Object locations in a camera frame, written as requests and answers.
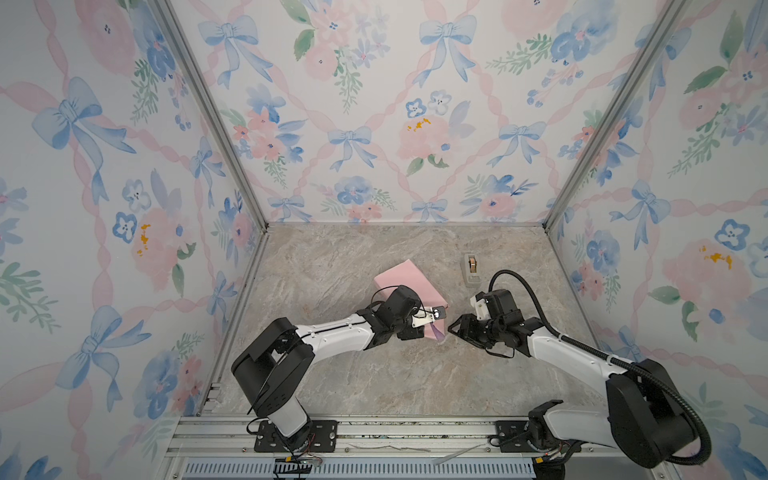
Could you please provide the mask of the purple pink wrapping paper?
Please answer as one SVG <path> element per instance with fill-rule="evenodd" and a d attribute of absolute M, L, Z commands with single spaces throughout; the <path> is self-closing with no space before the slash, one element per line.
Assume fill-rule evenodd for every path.
<path fill-rule="evenodd" d="M 378 289 L 388 288 L 381 292 L 384 299 L 394 290 L 394 286 L 405 285 L 419 295 L 427 309 L 436 307 L 447 309 L 449 306 L 446 298 L 411 260 L 401 262 L 376 275 L 374 283 Z"/>

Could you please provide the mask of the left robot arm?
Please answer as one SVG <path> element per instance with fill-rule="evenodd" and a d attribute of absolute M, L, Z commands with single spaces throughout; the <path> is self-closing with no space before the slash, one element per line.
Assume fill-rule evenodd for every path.
<path fill-rule="evenodd" d="M 408 286 L 388 288 L 384 300 L 372 302 L 336 321 L 295 325 L 273 320 L 233 361 L 231 373 L 258 420 L 267 420 L 283 448 L 294 452 L 308 445 L 313 421 L 296 390 L 316 362 L 365 351 L 395 337 L 421 339 L 425 327 L 446 318 L 446 307 L 428 306 Z"/>

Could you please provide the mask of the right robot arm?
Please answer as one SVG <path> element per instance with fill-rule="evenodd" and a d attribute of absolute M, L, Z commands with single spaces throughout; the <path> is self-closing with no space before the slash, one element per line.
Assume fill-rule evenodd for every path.
<path fill-rule="evenodd" d="M 617 449 L 644 468 L 664 462 L 701 465 L 712 455 L 713 442 L 704 421 L 657 362 L 637 363 L 608 354 L 536 317 L 479 319 L 466 314 L 448 331 L 487 353 L 502 344 L 554 366 L 602 398 L 599 407 L 549 400 L 529 411 L 524 433 L 494 439 L 498 448 L 527 443 L 537 451 L 549 452 L 565 444 L 574 451 L 583 444 L 596 444 Z"/>

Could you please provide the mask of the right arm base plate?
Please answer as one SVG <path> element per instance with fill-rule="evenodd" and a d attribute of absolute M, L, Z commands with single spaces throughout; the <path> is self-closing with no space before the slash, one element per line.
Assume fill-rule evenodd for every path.
<path fill-rule="evenodd" d="M 500 420 L 488 443 L 502 453 L 565 454 L 575 440 L 557 439 L 542 423 L 530 420 Z"/>

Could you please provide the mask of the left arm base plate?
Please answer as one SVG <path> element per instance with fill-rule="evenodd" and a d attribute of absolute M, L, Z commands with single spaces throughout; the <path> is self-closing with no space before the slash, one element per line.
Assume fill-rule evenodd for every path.
<path fill-rule="evenodd" d="M 333 453 L 338 438 L 339 423 L 335 420 L 310 420 L 291 436 L 285 436 L 269 420 L 262 421 L 255 436 L 256 453 Z"/>

